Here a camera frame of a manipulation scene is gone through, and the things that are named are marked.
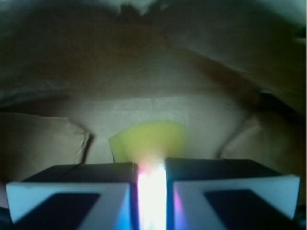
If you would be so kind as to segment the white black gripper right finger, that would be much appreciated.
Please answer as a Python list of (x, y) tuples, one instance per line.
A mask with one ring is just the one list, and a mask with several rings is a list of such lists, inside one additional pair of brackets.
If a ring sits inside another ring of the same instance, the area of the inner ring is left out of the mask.
[(168, 158), (168, 230), (297, 230), (300, 178), (251, 160)]

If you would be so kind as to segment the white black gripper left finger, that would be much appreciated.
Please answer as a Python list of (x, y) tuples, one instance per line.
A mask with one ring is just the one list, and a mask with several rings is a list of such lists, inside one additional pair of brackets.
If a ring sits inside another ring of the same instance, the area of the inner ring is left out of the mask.
[(14, 230), (137, 230), (133, 163), (57, 165), (6, 185)]

